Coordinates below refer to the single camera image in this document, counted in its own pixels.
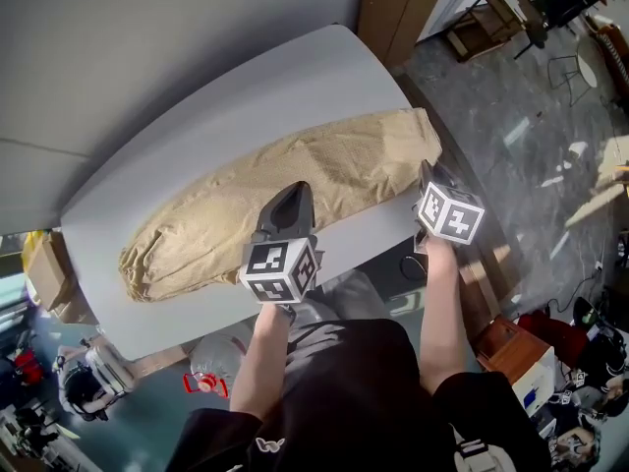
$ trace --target concrete floor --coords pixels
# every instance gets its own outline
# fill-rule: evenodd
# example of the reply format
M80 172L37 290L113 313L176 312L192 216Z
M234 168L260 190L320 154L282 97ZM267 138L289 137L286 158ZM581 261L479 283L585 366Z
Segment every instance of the concrete floor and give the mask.
M605 148L615 146L614 135L628 134L629 125L624 113L608 112L601 104L601 97L612 93L603 63L596 69L600 88L574 107L568 86L550 87L548 60L574 54L577 41L567 29L554 29L545 50L534 48L516 62L514 55L527 43L521 33L504 47L460 64L436 37L419 44L405 66L470 161L507 239L521 247L525 276L515 292L519 301L502 303L513 315L552 298L565 307L597 261L603 275L593 297L610 274L603 254L615 242L611 208L569 228L565 223L592 197ZM561 82L573 64L553 62L553 82ZM571 84L575 97L586 88L581 78ZM577 295L588 297L590 285Z

